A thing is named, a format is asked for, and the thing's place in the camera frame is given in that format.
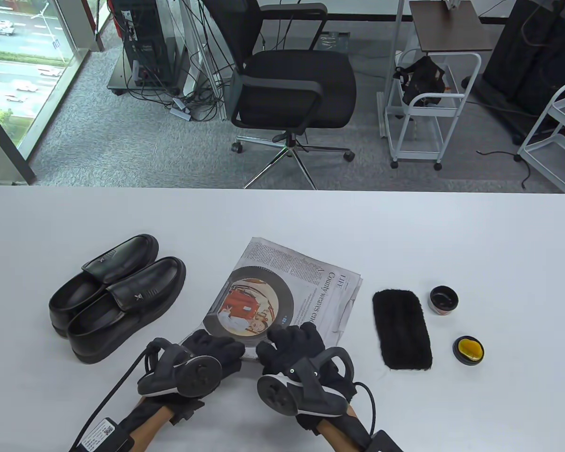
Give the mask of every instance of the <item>gray carpet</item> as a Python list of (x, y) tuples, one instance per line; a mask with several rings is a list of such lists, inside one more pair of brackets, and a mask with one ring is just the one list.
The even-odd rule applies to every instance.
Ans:
[[(347, 163), (338, 154), (304, 155), (319, 189), (523, 192), (524, 163), (515, 163), (509, 155), (476, 153), (517, 151), (509, 134), (478, 105), (465, 107), (442, 171), (435, 172), (432, 163), (423, 161), (401, 161), (398, 169), (391, 169), (387, 142), (379, 138), (375, 97), (382, 90), (386, 60), (372, 58), (386, 52), (390, 24), (327, 24), (328, 30), (348, 28), (351, 62), (359, 72), (354, 116), (343, 129), (310, 129), (308, 138), (311, 144), (352, 148), (356, 158)], [(497, 39), (500, 28), (488, 28)], [(379, 32), (377, 41), (372, 40), (373, 30)], [(360, 32), (371, 40), (360, 39)], [(219, 119), (184, 122), (163, 106), (113, 95), (106, 82), (121, 54), (121, 40), (112, 26), (106, 29), (104, 42), (106, 51), (89, 56), (37, 146), (31, 165), (38, 185), (239, 188), (272, 158), (273, 148), (246, 144), (240, 155), (229, 148), (237, 133), (271, 138), (273, 131), (240, 131)], [(458, 80), (465, 71), (455, 70)], [(254, 186), (309, 188), (293, 159), (283, 159)], [(534, 170), (526, 191), (558, 192)]]

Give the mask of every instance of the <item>loafer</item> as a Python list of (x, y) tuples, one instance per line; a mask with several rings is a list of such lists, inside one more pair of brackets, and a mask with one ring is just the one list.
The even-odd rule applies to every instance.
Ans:
[(108, 286), (67, 327), (67, 338), (75, 355), (86, 364), (109, 356), (132, 334), (170, 308), (185, 279), (184, 263), (170, 257)]
[(96, 301), (110, 284), (155, 262), (158, 252), (157, 239), (141, 234), (83, 265), (82, 272), (65, 282), (48, 302), (52, 327), (66, 337), (67, 325), (77, 314)]

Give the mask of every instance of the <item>black glove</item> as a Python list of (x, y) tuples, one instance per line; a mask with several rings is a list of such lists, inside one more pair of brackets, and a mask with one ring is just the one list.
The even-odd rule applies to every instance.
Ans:
[[(259, 362), (264, 366), (263, 375), (280, 374), (303, 357), (313, 358), (325, 350), (322, 338), (314, 323), (311, 322), (306, 322), (301, 327), (270, 329), (267, 337), (276, 348), (262, 341), (255, 349)], [(319, 381), (322, 386), (339, 391), (348, 402), (355, 396), (354, 383), (339, 374), (339, 369), (334, 362), (324, 363), (319, 373)], [(306, 430), (312, 430), (315, 434), (318, 434), (316, 426), (323, 420), (320, 416), (311, 415), (298, 415), (296, 419), (300, 426)]]
[[(182, 345), (197, 356), (213, 356), (220, 361), (222, 379), (239, 372), (241, 368), (241, 357), (244, 355), (245, 347), (233, 338), (215, 338), (205, 330), (198, 330), (188, 336)], [(119, 425), (128, 433), (132, 433), (164, 406), (173, 411), (174, 416), (170, 422), (175, 425), (182, 419), (190, 418), (194, 411), (204, 405), (205, 403), (198, 398), (187, 398), (180, 394), (147, 397)]]
[(197, 330), (182, 343), (197, 356), (213, 356), (222, 365), (222, 379), (241, 370), (244, 344), (233, 338), (216, 338), (205, 330)]

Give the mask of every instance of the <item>street lamp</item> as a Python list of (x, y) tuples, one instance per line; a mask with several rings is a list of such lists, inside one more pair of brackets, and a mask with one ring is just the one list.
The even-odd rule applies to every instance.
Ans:
[[(44, 11), (46, 11), (46, 8), (48, 8), (48, 6), (50, 5), (50, 2), (46, 2), (46, 5), (44, 5), (44, 8), (42, 9), (42, 11), (40, 11), (39, 13), (37, 13), (35, 16), (32, 16), (32, 19), (35, 19), (36, 17), (41, 17), (42, 19), (44, 19), (44, 23), (46, 24), (46, 30), (48, 30), (48, 33), (50, 33), (50, 38), (52, 38), (52, 45), (54, 46), (55, 43), (57, 42), (55, 36), (52, 34), (52, 30), (50, 29), (50, 25), (48, 25), (48, 21), (46, 21), (46, 17), (44, 17)], [(61, 57), (61, 60), (63, 61), (63, 63), (65, 62), (65, 58), (63, 57), (63, 52), (61, 52), (61, 45), (59, 43), (58, 46), (55, 47), (58, 51), (59, 56)]]

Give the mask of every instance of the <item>barcode label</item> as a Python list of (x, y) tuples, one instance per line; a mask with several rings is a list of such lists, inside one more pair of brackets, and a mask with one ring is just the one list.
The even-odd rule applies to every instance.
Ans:
[(115, 430), (115, 426), (111, 424), (108, 420), (103, 419), (95, 428), (92, 430), (87, 437), (82, 441), (82, 446), (88, 452), (94, 452), (98, 449), (105, 439), (109, 437), (111, 433)]

